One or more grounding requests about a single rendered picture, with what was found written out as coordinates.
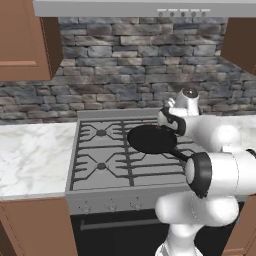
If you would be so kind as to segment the black frying pan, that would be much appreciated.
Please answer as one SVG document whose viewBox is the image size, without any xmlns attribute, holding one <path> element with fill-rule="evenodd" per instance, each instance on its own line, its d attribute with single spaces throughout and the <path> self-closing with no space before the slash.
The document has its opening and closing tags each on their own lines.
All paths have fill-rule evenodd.
<svg viewBox="0 0 256 256">
<path fill-rule="evenodd" d="M 137 126 L 128 132 L 127 140 L 132 148 L 145 154 L 168 153 L 179 160 L 188 160 L 188 156 L 177 149 L 175 133 L 166 126 Z"/>
</svg>

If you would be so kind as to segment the black oven door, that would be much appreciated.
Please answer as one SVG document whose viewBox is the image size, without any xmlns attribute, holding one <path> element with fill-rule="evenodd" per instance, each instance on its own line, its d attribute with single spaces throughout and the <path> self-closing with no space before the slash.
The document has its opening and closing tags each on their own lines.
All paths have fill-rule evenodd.
<svg viewBox="0 0 256 256">
<path fill-rule="evenodd" d="M 155 256 L 165 241 L 169 225 L 154 224 L 119 228 L 80 230 L 81 221 L 100 223 L 157 219 L 153 209 L 114 213 L 71 215 L 78 256 Z"/>
</svg>

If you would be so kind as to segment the grey gas stove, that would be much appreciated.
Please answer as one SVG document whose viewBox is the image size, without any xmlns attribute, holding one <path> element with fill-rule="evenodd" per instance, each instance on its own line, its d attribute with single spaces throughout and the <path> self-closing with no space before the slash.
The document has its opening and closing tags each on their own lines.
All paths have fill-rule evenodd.
<svg viewBox="0 0 256 256">
<path fill-rule="evenodd" d="M 189 189 L 183 164 L 169 154 L 146 155 L 130 147 L 130 129 L 155 124 L 159 110 L 119 109 L 80 111 L 66 198 L 70 213 L 90 214 L 152 209 L 158 197 Z"/>
</svg>

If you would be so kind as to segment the grey range hood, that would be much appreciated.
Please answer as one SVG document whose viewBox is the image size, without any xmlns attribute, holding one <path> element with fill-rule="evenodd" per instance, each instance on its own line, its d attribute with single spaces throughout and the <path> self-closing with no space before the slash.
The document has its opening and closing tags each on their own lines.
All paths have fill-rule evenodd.
<svg viewBox="0 0 256 256">
<path fill-rule="evenodd" d="M 40 17 L 256 17 L 256 0 L 33 0 Z"/>
</svg>

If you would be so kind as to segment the brown wall cupboard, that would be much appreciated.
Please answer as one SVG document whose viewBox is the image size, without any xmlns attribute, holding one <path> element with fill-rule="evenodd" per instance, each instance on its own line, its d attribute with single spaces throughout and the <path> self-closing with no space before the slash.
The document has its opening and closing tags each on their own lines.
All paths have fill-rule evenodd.
<svg viewBox="0 0 256 256">
<path fill-rule="evenodd" d="M 221 56 L 256 76 L 256 18 L 230 18 Z"/>
</svg>

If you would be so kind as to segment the brown base cupboard door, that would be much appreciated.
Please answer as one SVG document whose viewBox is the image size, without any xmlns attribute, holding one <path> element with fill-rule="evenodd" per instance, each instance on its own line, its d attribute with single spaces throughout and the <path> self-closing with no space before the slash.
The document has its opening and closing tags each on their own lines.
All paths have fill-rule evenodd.
<svg viewBox="0 0 256 256">
<path fill-rule="evenodd" d="M 64 197 L 0 200 L 0 222 L 16 256 L 78 256 Z"/>
<path fill-rule="evenodd" d="M 222 256 L 256 256 L 256 196 L 245 201 Z"/>
</svg>

